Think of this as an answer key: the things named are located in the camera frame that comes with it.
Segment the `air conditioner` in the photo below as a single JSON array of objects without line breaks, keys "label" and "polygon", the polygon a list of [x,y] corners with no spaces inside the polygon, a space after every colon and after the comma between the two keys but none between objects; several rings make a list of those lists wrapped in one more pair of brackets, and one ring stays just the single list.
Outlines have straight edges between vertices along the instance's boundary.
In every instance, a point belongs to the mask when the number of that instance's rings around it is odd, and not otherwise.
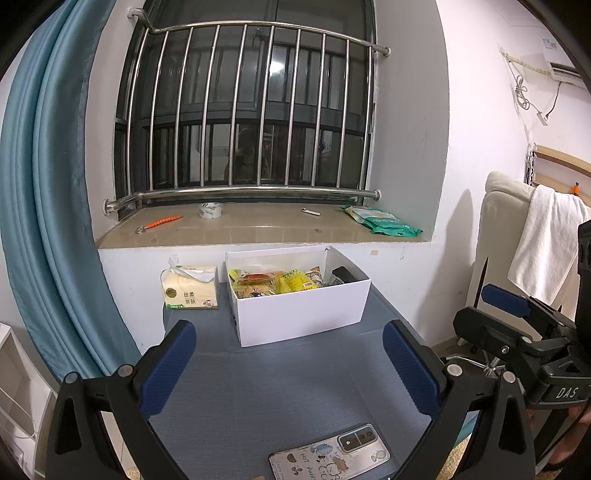
[{"label": "air conditioner", "polygon": [[542,53],[552,78],[557,82],[566,82],[586,89],[585,83],[574,68],[569,56],[553,38],[542,39]]}]

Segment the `window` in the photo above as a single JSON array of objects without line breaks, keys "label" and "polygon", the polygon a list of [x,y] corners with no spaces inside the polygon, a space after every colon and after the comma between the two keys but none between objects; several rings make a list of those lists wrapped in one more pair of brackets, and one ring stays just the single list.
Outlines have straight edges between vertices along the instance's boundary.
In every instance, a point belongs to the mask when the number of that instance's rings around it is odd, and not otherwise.
[{"label": "window", "polygon": [[[208,198],[375,196],[347,192],[365,191],[368,79],[374,51],[387,54],[370,43],[371,0],[155,0],[149,12],[121,81],[113,209],[132,205],[133,194],[170,202],[178,189],[174,201],[200,190]],[[148,32],[147,22],[183,27]],[[195,22],[211,24],[187,26]],[[240,188],[257,186],[279,188]]]}]

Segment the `blue curtain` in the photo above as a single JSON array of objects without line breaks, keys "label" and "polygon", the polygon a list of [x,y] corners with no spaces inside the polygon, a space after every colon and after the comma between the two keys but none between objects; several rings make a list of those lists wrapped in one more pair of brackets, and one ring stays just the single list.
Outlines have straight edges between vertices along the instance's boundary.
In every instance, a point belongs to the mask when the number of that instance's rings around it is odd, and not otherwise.
[{"label": "blue curtain", "polygon": [[35,32],[0,136],[8,277],[35,346],[60,380],[74,370],[110,375],[140,357],[103,273],[86,194],[88,83],[114,3],[67,0]]}]

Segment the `green package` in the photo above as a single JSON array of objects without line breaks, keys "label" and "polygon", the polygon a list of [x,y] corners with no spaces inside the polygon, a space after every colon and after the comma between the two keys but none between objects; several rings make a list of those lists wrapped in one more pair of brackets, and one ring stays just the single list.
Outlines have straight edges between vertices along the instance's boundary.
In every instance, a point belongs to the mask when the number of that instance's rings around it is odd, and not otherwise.
[{"label": "green package", "polygon": [[356,207],[346,205],[341,207],[345,213],[348,213],[357,223],[365,225],[372,233],[383,233],[390,236],[416,237],[423,233],[422,230],[414,229],[388,212],[383,212],[377,208]]}]

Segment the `gray table surface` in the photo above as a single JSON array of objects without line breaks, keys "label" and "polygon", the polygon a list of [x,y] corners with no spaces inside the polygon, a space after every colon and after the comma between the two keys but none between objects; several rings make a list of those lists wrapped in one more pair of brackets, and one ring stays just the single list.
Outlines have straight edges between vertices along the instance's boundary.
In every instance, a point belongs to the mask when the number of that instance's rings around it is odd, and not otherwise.
[{"label": "gray table surface", "polygon": [[355,325],[242,348],[224,285],[217,310],[164,309],[167,331],[180,319],[195,325],[197,348],[150,422],[195,480],[274,480],[269,454],[372,423],[391,459],[356,478],[381,479],[400,467],[430,421],[382,347],[384,325],[397,318],[372,286]]}]

